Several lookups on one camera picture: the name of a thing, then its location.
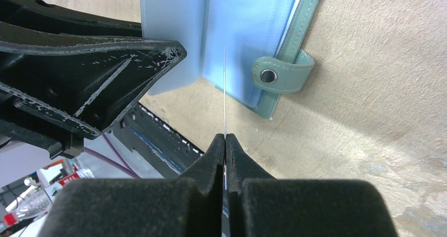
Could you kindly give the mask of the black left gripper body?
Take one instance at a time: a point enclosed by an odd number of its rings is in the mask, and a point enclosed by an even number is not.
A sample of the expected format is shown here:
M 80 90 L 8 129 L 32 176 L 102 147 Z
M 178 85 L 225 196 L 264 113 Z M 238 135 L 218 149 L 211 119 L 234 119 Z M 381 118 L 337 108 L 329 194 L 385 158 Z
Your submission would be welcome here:
M 84 151 L 81 137 L 18 108 L 19 98 L 1 90 L 1 135 L 36 146 L 58 156 L 72 159 Z

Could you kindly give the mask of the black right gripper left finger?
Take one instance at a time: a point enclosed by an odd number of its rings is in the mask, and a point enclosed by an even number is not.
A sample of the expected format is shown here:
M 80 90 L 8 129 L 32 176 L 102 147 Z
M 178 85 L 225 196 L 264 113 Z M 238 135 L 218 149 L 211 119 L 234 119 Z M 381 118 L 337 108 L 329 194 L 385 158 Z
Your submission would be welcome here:
M 221 236 L 225 137 L 173 179 L 77 179 L 39 236 Z

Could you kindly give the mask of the green card holder wallet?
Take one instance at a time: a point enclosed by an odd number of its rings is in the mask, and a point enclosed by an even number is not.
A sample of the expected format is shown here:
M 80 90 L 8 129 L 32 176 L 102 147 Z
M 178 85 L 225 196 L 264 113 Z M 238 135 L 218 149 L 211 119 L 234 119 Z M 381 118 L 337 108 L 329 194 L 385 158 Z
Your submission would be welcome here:
M 314 59 L 301 45 L 319 0 L 140 0 L 142 35 L 175 40 L 187 57 L 153 87 L 158 95 L 199 77 L 270 119 L 283 94 L 301 90 Z

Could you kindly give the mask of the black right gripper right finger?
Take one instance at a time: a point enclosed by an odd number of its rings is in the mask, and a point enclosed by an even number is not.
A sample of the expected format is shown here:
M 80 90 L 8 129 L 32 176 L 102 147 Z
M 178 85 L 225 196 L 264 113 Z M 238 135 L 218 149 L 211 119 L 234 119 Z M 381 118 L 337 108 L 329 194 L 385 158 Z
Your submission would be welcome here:
M 276 179 L 226 142 L 231 236 L 397 236 L 376 187 L 362 180 Z

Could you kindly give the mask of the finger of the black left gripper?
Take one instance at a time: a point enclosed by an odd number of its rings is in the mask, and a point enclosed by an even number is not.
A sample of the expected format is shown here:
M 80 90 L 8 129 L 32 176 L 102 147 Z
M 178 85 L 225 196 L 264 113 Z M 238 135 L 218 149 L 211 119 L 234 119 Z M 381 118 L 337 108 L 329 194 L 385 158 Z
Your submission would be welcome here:
M 187 56 L 141 25 L 47 4 L 1 0 L 1 90 L 82 137 L 114 126 Z

